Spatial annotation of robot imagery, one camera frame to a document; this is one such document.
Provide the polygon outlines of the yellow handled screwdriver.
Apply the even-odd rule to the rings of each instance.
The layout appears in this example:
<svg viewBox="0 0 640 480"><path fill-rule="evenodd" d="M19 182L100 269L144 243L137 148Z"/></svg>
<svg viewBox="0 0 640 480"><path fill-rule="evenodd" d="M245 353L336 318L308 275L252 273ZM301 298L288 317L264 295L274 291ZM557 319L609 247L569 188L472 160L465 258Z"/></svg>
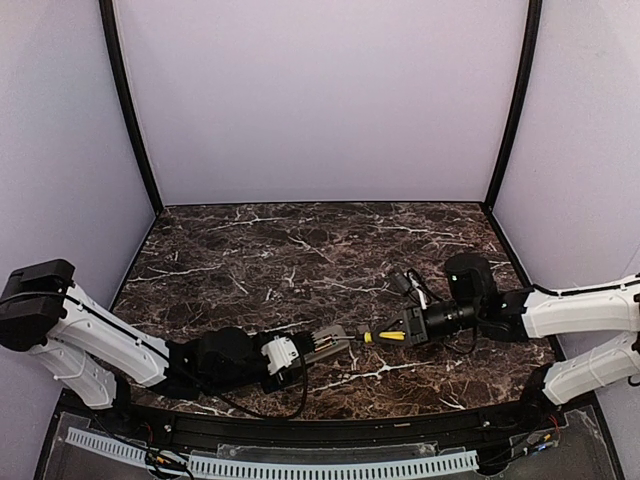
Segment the yellow handled screwdriver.
<svg viewBox="0 0 640 480"><path fill-rule="evenodd" d="M366 331L360 334L336 336L336 339L360 341L365 344L401 344L406 340L406 333L403 331Z"/></svg>

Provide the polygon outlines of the grey remote control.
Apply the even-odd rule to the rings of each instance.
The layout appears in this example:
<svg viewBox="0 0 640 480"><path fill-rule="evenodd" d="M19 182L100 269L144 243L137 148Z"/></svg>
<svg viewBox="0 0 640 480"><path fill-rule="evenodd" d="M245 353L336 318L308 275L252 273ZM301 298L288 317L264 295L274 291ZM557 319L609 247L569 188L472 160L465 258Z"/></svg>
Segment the grey remote control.
<svg viewBox="0 0 640 480"><path fill-rule="evenodd" d="M306 353L304 358L307 365L317 363L349 347L349 339L341 325L332 325L311 334L314 349Z"/></svg>

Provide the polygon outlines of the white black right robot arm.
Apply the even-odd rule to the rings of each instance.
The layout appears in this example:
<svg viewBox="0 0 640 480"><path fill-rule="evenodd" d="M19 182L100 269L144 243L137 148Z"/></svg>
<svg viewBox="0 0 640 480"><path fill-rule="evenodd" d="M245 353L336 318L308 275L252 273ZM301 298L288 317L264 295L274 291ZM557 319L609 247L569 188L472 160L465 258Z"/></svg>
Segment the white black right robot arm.
<svg viewBox="0 0 640 480"><path fill-rule="evenodd" d="M471 329L499 342L526 342L557 334L614 331L616 337L530 376L522 404L550 411L570 400L639 373L639 278L549 290L538 285L502 292L489 261L463 253L444 265L451 298L435 296L415 271L392 279L416 304L389 325L365 333L367 344L418 346Z"/></svg>

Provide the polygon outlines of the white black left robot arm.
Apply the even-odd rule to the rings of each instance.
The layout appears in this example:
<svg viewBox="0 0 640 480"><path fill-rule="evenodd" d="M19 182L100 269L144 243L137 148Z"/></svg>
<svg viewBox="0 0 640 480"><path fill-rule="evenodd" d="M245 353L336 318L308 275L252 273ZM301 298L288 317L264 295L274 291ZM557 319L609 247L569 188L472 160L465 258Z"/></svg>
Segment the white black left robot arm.
<svg viewBox="0 0 640 480"><path fill-rule="evenodd" d="M122 408L128 383L166 398L224 399L258 384L279 391L308 380L319 341L309 331L209 331L184 343L136 329L104 309L55 259L14 270L1 294L1 345L37 358L93 410Z"/></svg>

